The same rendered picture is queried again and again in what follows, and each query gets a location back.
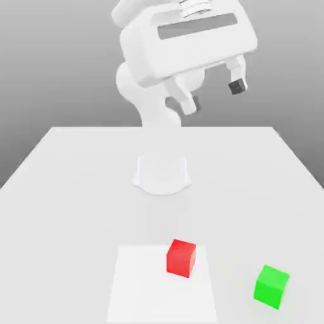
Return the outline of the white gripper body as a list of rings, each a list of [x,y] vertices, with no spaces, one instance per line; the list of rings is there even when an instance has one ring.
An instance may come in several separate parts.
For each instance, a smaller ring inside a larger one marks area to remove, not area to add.
[[[244,78],[244,55],[258,46],[239,0],[121,0],[119,26],[125,62],[143,87],[220,64],[233,81]]]

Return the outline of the small red cube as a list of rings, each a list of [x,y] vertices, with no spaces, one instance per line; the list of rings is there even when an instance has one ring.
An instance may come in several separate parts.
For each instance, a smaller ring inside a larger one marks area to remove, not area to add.
[[[174,239],[166,254],[166,271],[189,278],[196,262],[197,245]]]

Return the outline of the small green cube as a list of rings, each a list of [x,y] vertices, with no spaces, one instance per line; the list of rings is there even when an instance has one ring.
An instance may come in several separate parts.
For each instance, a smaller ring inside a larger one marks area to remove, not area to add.
[[[279,309],[290,275],[264,265],[257,277],[253,298],[274,309]]]

